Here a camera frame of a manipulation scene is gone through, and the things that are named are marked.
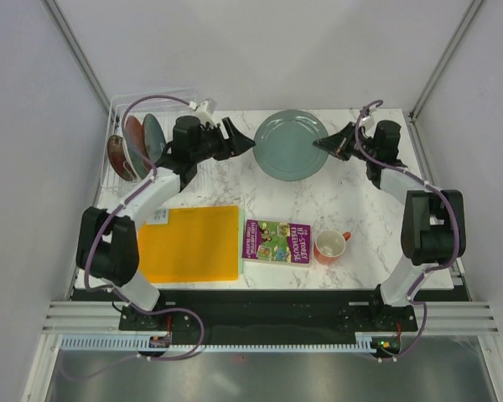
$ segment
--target white marble tabletop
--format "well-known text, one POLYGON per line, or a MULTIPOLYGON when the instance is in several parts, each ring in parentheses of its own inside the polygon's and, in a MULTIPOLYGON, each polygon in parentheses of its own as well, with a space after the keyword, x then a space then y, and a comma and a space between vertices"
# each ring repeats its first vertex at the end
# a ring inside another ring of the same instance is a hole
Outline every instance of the white marble tabletop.
MULTIPOLYGON (((253 138, 259 125, 275 111, 217 111, 215 119, 230 117, 235 126, 253 138)), ((350 121, 357 110, 308 111, 319 118, 329 134, 350 121)), ((420 174, 402 111, 380 109, 375 120, 401 125, 399 157, 420 174)), ((163 124, 165 132, 169 129, 163 124)), ((102 190, 99 208, 117 196, 102 190)), ((253 152, 224 162, 200 165, 194 181, 165 208, 238 205, 247 219, 310 224, 312 234, 321 230, 350 231, 346 252, 331 266, 315 261, 309 268, 245 262, 237 281, 160 284, 164 288, 194 289, 371 289, 382 283, 402 255, 400 233, 403 206, 375 188, 366 177, 364 162, 352 158, 341 162, 328 157, 322 169, 300 182, 281 182, 267 176, 255 162, 253 152)), ((76 286, 82 288, 81 278, 76 286)), ((423 288, 451 289, 449 271, 432 274, 423 288)))

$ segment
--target brown plate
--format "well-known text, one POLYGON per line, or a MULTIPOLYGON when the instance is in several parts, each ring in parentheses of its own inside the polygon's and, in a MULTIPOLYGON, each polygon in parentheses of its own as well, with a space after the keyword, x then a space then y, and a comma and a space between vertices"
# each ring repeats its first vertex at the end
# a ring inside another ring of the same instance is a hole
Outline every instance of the brown plate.
POLYGON ((106 144, 106 154, 111 166, 123 180, 131 182, 134 180, 131 166, 125 158, 123 151, 123 139, 120 136, 110 136, 106 144))
POLYGON ((127 130, 128 137, 125 136, 125 133, 123 133, 123 136, 125 137, 125 155, 128 161, 130 161, 131 166, 132 166, 132 171, 139 177, 139 178, 145 178, 147 177, 149 173, 149 165, 145 163, 142 160, 142 157, 140 157, 136 152, 134 152, 134 149, 129 146, 127 143, 127 138, 134 144, 137 150, 142 153, 145 157, 148 157, 148 151, 145 147, 145 134, 143 132, 143 126, 140 121, 134 117, 134 116, 129 116, 127 117, 127 121, 125 121, 125 130, 127 130))

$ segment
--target paper tag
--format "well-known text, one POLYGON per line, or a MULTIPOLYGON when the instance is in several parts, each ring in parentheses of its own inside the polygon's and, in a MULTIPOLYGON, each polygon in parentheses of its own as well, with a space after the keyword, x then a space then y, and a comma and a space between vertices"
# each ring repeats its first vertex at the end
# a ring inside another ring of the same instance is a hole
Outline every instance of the paper tag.
POLYGON ((146 220, 146 224, 167 224, 169 209, 161 208, 154 211, 154 215, 146 220))

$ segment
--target teal plate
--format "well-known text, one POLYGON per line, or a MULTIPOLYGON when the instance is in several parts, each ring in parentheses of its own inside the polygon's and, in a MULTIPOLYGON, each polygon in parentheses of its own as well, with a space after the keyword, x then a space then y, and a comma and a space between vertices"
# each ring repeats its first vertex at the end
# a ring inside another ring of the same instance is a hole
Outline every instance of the teal plate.
POLYGON ((313 176, 323 167, 328 153, 313 146, 328 132, 315 116, 305 111, 279 111, 257 129, 253 155, 257 164, 277 180, 295 182, 313 176))

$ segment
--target wall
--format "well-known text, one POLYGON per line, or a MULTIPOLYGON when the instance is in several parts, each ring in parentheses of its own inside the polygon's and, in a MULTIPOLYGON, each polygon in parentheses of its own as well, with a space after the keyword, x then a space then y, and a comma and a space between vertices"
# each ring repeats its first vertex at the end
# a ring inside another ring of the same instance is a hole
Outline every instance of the wall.
POLYGON ((109 96, 193 86, 220 109, 410 108, 469 0, 56 0, 109 96))
POLYGON ((63 296, 106 118, 38 0, 0 2, 0 402, 63 296))
POLYGON ((503 0, 486 2, 419 122, 438 183, 464 193, 467 280, 503 335, 503 0))

